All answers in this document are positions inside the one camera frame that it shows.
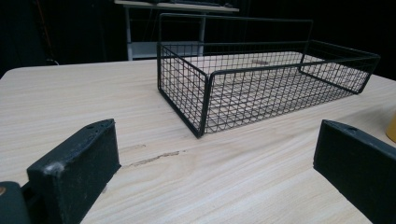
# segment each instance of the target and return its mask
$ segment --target wire basket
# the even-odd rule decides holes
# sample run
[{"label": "wire basket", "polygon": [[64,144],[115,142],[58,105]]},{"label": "wire basket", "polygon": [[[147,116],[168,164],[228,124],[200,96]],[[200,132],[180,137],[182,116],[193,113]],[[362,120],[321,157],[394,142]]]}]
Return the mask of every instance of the wire basket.
[{"label": "wire basket", "polygon": [[[311,22],[312,29],[312,21],[162,16]],[[378,61],[378,55],[309,35],[305,41],[188,45],[160,38],[158,89],[200,137],[361,93]]]}]

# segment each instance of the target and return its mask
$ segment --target scratch on table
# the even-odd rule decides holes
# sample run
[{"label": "scratch on table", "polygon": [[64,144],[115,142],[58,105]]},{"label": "scratch on table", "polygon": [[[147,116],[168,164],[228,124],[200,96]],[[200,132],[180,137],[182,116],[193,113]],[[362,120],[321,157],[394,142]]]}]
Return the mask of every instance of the scratch on table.
[{"label": "scratch on table", "polygon": [[152,162],[152,161],[156,161],[156,160],[160,159],[161,157],[177,156],[178,154],[179,154],[179,151],[163,153],[162,155],[156,156],[154,158],[133,162],[133,163],[131,163],[129,165],[124,165],[124,166],[122,166],[122,168],[129,168],[131,166],[136,167],[136,166],[143,165],[143,164],[146,164],[146,163],[149,163],[149,162]]}]

